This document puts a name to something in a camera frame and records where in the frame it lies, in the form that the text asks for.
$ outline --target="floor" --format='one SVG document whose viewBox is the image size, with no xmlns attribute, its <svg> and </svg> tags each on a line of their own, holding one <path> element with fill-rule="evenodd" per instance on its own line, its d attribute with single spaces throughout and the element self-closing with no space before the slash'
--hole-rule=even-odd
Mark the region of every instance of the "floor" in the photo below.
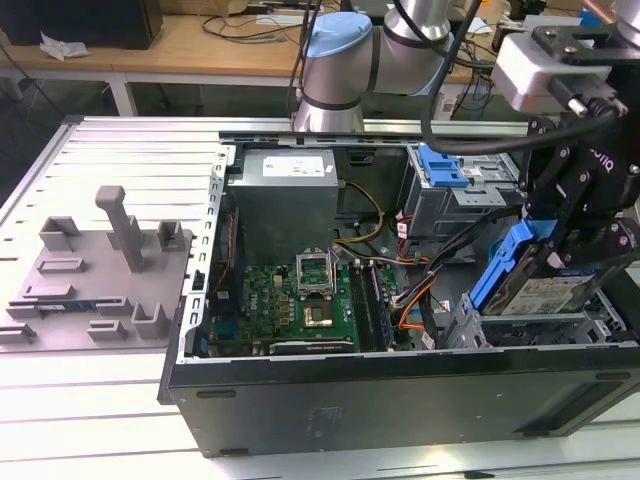
<svg viewBox="0 0 640 480">
<path fill-rule="evenodd" d="M 47 100 L 27 81 L 21 84 L 24 99 L 11 102 L 0 92 L 0 205 L 20 181 L 60 119 Z M 110 92 L 99 82 L 47 80 L 47 96 L 66 114 L 117 115 Z M 192 85 L 136 84 L 134 96 L 140 115 L 284 117 L 286 89 L 262 87 L 203 86 L 202 95 Z M 484 101 L 469 94 L 456 120 L 524 120 L 495 96 L 482 110 Z M 365 118 L 417 119 L 423 98 L 398 95 L 368 95 L 363 100 Z"/>
</svg>

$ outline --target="green circuit board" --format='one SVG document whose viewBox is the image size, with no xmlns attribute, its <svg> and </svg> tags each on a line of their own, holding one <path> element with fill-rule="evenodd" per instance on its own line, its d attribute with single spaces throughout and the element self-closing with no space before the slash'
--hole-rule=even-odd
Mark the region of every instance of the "green circuit board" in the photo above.
<svg viewBox="0 0 640 480">
<path fill-rule="evenodd" d="M 324 265 L 305 266 L 303 284 L 327 280 Z M 392 269 L 380 268 L 382 294 L 395 295 L 397 285 Z M 359 351 L 357 327 L 353 314 L 349 271 L 338 265 L 336 290 L 331 299 L 310 295 L 305 300 L 298 293 L 295 265 L 252 266 L 244 273 L 242 312 L 238 340 L 346 340 Z"/>
</svg>

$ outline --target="motherboard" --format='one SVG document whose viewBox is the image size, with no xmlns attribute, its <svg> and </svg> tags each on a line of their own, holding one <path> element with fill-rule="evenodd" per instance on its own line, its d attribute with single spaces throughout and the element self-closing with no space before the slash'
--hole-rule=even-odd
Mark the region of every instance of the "motherboard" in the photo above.
<svg viewBox="0 0 640 480">
<path fill-rule="evenodd" d="M 328 284 L 323 293 L 314 286 Z M 322 262 L 248 266 L 237 317 L 218 318 L 212 356 L 295 355 L 386 350 L 392 268 Z"/>
</svg>

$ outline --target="table leg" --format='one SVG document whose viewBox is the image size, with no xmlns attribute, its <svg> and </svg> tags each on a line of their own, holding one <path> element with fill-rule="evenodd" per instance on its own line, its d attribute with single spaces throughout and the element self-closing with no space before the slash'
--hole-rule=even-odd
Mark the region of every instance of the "table leg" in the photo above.
<svg viewBox="0 0 640 480">
<path fill-rule="evenodd" d="M 0 78 L 0 91 L 6 92 L 11 100 L 21 102 L 23 99 L 22 90 L 18 81 L 14 78 Z"/>
<path fill-rule="evenodd" d="M 109 80 L 111 94 L 121 117 L 136 117 L 138 109 L 131 91 L 131 84 L 124 80 Z"/>
</svg>

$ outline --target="wooden desk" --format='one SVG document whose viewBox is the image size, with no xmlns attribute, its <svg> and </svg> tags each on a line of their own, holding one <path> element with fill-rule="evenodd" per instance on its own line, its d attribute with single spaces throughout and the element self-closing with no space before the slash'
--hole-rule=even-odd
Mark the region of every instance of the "wooden desk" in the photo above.
<svg viewBox="0 0 640 480">
<path fill-rule="evenodd" d="M 480 8 L 479 16 L 496 23 L 502 11 L 501 0 L 491 0 Z M 110 84 L 120 115 L 136 115 L 130 83 L 181 83 L 215 85 L 286 86 L 295 62 L 298 46 L 291 41 L 269 44 L 229 42 L 204 32 L 201 19 L 194 15 L 167 15 L 162 32 L 148 50 L 90 48 L 87 57 L 60 62 L 42 52 L 39 47 L 7 47 L 18 64 L 33 78 L 104 81 Z M 233 18 L 238 25 L 246 20 Z M 219 20 L 211 27 L 219 29 Z M 230 35 L 244 35 L 271 30 L 275 25 L 247 24 L 227 29 Z M 288 35 L 296 39 L 299 29 Z M 490 48 L 493 34 L 475 35 L 474 41 Z M 491 58 L 479 50 L 478 55 Z M 443 95 L 448 101 L 462 92 L 470 80 L 471 71 L 456 67 L 447 80 Z M 22 75 L 0 55 L 0 77 L 20 79 Z"/>
</svg>

